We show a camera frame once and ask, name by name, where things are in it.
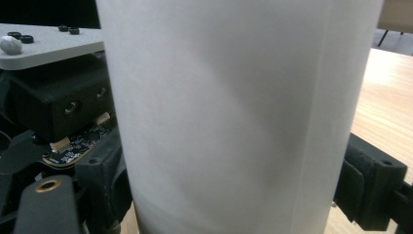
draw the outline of circuit board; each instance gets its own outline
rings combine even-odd
[[[82,133],[72,136],[70,143],[59,151],[51,150],[44,154],[43,161],[59,168],[71,166],[93,149],[109,132],[109,129],[101,125],[90,127]]]

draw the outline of white paper roll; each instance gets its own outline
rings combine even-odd
[[[143,234],[322,233],[381,1],[97,1]]]

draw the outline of white cylinder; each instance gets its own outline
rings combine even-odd
[[[322,233],[381,1],[97,6],[141,233]]]

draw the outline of black plastic bracket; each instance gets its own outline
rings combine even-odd
[[[385,231],[391,218],[386,208],[406,172],[404,164],[351,135],[334,202],[362,229]]]

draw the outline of white acrylic plate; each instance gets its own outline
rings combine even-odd
[[[34,43],[22,44],[22,53],[15,56],[0,50],[0,68],[4,70],[25,69],[103,50],[100,29],[80,28],[79,35],[70,35],[56,26],[0,23],[0,36],[11,31],[33,36]]]

